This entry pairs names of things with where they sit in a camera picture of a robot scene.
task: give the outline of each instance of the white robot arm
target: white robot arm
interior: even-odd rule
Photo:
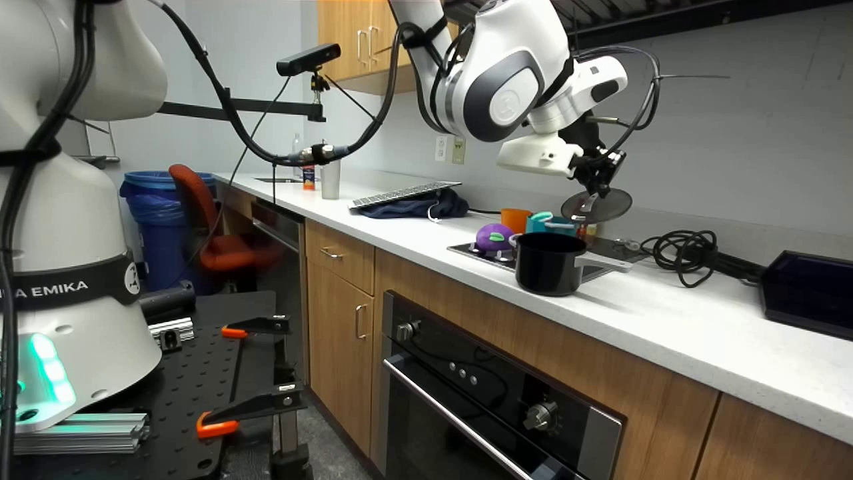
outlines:
[[[561,130],[626,89],[614,57],[573,59],[550,0],[486,3],[473,30],[458,34],[473,34],[465,59],[452,43],[440,0],[390,6],[414,59],[424,121],[442,133],[504,141],[500,162],[506,169],[573,177],[584,147],[564,141]],[[533,133],[510,139],[522,125]]]

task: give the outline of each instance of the blue container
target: blue container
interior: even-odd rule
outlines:
[[[201,274],[189,265],[185,206],[169,171],[129,171],[120,194],[141,233],[148,290],[173,287],[181,281],[193,281],[196,290],[208,290],[201,287]]]

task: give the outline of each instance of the white countertop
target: white countertop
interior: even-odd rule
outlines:
[[[394,185],[392,177],[370,178],[350,174],[342,201],[322,201],[302,185],[278,185],[276,203],[853,446],[853,342],[765,321],[757,290],[739,281],[714,274],[691,290],[653,262],[596,277],[566,298],[526,294],[512,269],[449,251],[473,242],[477,227],[493,215],[442,221],[353,215],[356,197],[384,193],[378,178]],[[272,201],[272,185],[253,174],[237,177],[234,186]]]

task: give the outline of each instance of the office chair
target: office chair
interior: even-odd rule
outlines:
[[[228,234],[216,215],[212,186],[186,166],[169,169],[181,194],[186,215],[186,255],[189,265],[216,285],[237,290],[257,287],[257,273],[282,258],[282,251],[262,234]]]

